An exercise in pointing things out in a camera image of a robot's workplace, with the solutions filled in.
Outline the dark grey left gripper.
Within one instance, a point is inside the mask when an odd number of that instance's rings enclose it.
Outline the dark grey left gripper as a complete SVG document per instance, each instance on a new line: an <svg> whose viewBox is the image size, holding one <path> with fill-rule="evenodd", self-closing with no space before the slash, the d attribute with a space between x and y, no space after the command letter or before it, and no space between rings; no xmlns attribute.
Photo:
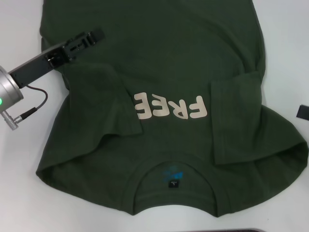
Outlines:
<svg viewBox="0 0 309 232"><path fill-rule="evenodd" d="M43 51L8 74L18 87L25 87L50 71L76 59L84 50L95 46L103 39L105 39L105 34L102 29L82 32L66 43L57 44Z"/></svg>

